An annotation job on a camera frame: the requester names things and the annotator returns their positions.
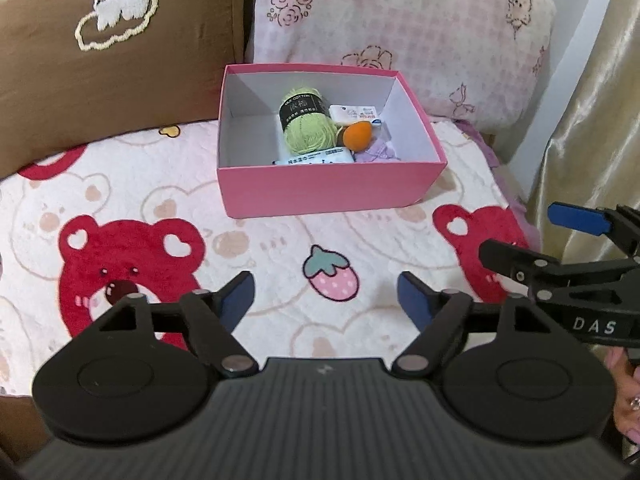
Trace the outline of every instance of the ribbed black surface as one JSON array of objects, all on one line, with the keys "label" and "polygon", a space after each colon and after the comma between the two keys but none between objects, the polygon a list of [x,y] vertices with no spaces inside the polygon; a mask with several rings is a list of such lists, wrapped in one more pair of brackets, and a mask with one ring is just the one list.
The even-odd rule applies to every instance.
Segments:
[{"label": "ribbed black surface", "polygon": [[270,359],[171,434],[127,449],[54,441],[29,480],[620,480],[595,440],[521,449],[453,420],[379,360]]}]

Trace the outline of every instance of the pink strawberry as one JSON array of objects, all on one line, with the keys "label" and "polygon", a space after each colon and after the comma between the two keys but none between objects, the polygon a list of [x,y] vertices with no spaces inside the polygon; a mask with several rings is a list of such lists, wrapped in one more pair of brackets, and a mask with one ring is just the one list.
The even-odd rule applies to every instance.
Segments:
[{"label": "pink strawberry", "polygon": [[311,246],[311,254],[302,266],[305,278],[320,296],[332,301],[349,301],[356,297],[360,282],[351,264],[340,253]]}]

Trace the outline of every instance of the white and pink pillow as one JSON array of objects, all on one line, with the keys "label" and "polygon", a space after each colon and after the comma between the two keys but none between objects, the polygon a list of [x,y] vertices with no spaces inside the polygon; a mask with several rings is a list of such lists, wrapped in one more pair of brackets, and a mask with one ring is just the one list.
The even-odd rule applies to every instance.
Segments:
[{"label": "white and pink pillow", "polygon": [[400,70],[428,113],[513,124],[545,58],[552,0],[255,0],[248,62]]}]

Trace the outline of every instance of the gold curtain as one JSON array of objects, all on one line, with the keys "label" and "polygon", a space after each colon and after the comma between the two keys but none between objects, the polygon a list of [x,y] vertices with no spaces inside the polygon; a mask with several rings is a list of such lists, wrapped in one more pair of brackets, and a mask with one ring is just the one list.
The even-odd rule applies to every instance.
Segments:
[{"label": "gold curtain", "polygon": [[549,223],[554,201],[640,206],[640,0],[611,0],[591,57],[546,147],[529,220],[565,262],[620,257],[604,237]]}]

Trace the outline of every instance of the white wall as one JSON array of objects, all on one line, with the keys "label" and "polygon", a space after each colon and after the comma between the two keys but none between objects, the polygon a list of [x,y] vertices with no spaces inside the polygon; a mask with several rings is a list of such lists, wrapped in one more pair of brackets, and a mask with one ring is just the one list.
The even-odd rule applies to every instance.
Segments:
[{"label": "white wall", "polygon": [[553,0],[558,13],[546,67],[529,109],[517,124],[498,132],[495,150],[530,194],[550,136],[584,71],[609,0]]}]

